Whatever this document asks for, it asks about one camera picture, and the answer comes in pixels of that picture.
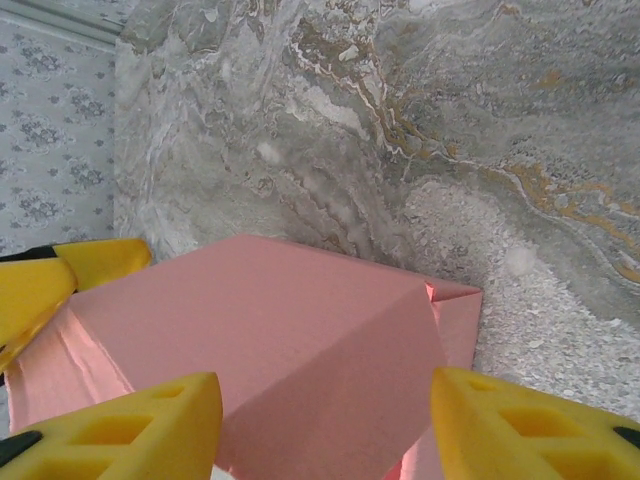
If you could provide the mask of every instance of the pink wrapping paper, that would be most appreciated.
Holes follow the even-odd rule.
[[[240,480],[382,478],[411,445],[402,478],[434,478],[416,476],[439,474],[431,371],[471,365],[480,303],[470,287],[233,237],[72,297],[7,372],[11,428],[211,370],[216,463]]]

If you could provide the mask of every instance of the marble veining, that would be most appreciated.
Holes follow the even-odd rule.
[[[142,0],[117,229],[480,286],[478,368],[638,417],[639,32],[633,0]]]

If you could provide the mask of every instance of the yellow foam pad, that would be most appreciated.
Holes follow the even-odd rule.
[[[31,342],[77,287],[64,260],[0,263],[0,371]]]
[[[71,265],[79,291],[117,280],[151,264],[151,251],[138,238],[64,243],[54,245],[53,250]]]
[[[496,378],[435,371],[431,411],[451,480],[640,480],[640,424]]]
[[[189,375],[28,427],[0,479],[208,480],[221,423],[217,376]]]

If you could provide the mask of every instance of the rectangular hole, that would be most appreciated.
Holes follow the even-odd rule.
[[[103,417],[80,433],[71,445],[129,445],[152,421],[150,415]]]
[[[23,477],[23,480],[98,480],[109,468],[109,460],[47,460]]]
[[[175,385],[173,387],[161,388],[153,393],[153,398],[175,398],[184,391],[184,387]]]
[[[523,437],[580,437],[580,427],[549,408],[519,407],[504,409],[500,415]]]
[[[605,452],[554,451],[543,454],[544,459],[563,480],[629,480],[633,469]]]
[[[496,389],[496,387],[494,387],[493,385],[489,385],[488,383],[485,382],[481,382],[479,380],[469,380],[469,386],[471,388],[473,388],[474,390],[477,390],[479,392],[493,392]]]

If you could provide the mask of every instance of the floral wallpaper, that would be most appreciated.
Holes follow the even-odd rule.
[[[99,16],[113,22],[127,22],[129,15],[139,0],[50,0],[67,8],[81,10],[82,13]]]
[[[113,55],[0,27],[0,255],[110,237]]]

